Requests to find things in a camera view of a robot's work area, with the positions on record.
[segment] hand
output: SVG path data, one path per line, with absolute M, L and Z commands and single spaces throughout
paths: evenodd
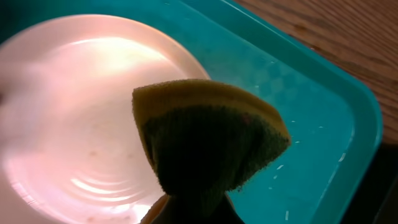
M 232 203 L 225 195 L 213 214 L 208 218 L 190 217 L 185 211 L 184 205 L 175 197 L 162 196 L 142 219 L 141 224 L 211 224 L 230 223 L 244 224 L 236 214 Z

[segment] wood grain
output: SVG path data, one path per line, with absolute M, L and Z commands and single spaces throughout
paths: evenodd
M 383 141 L 398 143 L 397 0 L 236 0 L 354 75 L 383 112 Z

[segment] white plate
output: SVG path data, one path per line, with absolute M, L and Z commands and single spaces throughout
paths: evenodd
M 0 47 L 1 223 L 138 223 L 163 194 L 131 113 L 138 86 L 208 78 L 139 22 L 70 16 Z

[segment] yellow sponge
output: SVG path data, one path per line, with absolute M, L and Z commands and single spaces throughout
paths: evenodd
M 290 145 L 277 110 L 231 85 L 165 82 L 135 89 L 132 104 L 163 190 L 201 217 Z

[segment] scrub sponge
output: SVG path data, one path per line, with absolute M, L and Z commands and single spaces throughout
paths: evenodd
M 279 113 L 231 85 L 177 80 L 137 88 L 132 99 L 160 185 L 197 217 L 210 216 L 225 191 L 242 186 L 290 145 Z

